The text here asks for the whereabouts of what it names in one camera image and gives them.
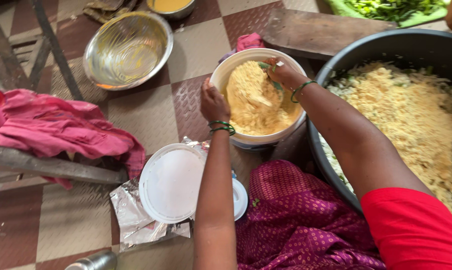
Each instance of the yellow flour mixture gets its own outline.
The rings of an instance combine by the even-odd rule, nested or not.
[[[289,91],[274,88],[256,61],[237,66],[226,87],[231,125],[248,135],[269,135],[290,126],[299,113]]]
[[[152,6],[153,0],[148,0],[148,5],[157,11],[171,12],[185,7],[189,2],[191,0],[154,0]]]

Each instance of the red sleeve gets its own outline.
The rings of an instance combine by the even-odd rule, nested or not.
[[[452,269],[452,214],[436,198],[406,188],[381,188],[361,199],[388,269]]]

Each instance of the foil packet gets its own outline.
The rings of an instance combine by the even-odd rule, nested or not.
[[[184,137],[181,142],[207,157],[209,142]],[[139,177],[131,179],[109,193],[120,230],[119,252],[148,246],[176,236],[191,237],[194,215],[176,224],[155,221],[144,210],[139,196]]]

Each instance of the bangle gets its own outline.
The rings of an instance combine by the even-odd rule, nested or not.
[[[308,82],[306,82],[306,83],[301,84],[298,88],[296,88],[296,89],[294,90],[293,94],[291,95],[291,101],[292,101],[293,103],[299,103],[298,101],[294,101],[294,100],[293,100],[294,94],[295,94],[298,90],[303,89],[305,86],[307,86],[307,85],[310,84],[310,83],[318,83],[318,82],[312,81],[312,80],[311,80],[311,81],[308,81]]]
[[[215,128],[215,129],[211,129],[211,131],[209,132],[209,135],[212,135],[213,132],[215,132],[217,130],[222,130],[222,129],[229,130],[229,136],[232,136],[232,135],[236,134],[236,130],[234,129],[234,127],[231,126],[231,124],[229,124],[227,122],[211,121],[211,122],[209,122],[208,126],[211,127],[211,125],[215,124],[215,123],[223,124],[223,125],[226,125],[227,127],[226,126],[222,126],[222,127],[218,127],[218,128]]]
[[[209,132],[209,135],[212,135],[213,132],[215,132],[217,130],[222,130],[222,129],[229,130],[229,136],[232,136],[232,135],[236,134],[236,131],[234,130],[234,127],[225,127],[225,126],[223,126],[223,127],[218,127],[218,128],[215,128],[215,129],[211,129],[211,131]]]
[[[231,126],[228,122],[223,122],[223,121],[211,121],[211,122],[209,122],[208,126],[211,127],[211,125],[212,125],[212,124],[215,124],[215,123],[223,124],[223,125],[229,126],[229,127],[231,127],[231,128],[234,129],[234,127]]]

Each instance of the woman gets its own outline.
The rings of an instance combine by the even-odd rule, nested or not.
[[[389,139],[290,66],[268,74],[283,89],[298,89],[295,98],[334,151],[366,220],[319,179],[274,160],[251,172],[247,216],[235,226],[229,130],[218,129],[227,127],[219,122],[229,122],[230,110],[206,79],[201,112],[217,130],[199,191],[194,268],[452,269],[452,215]]]

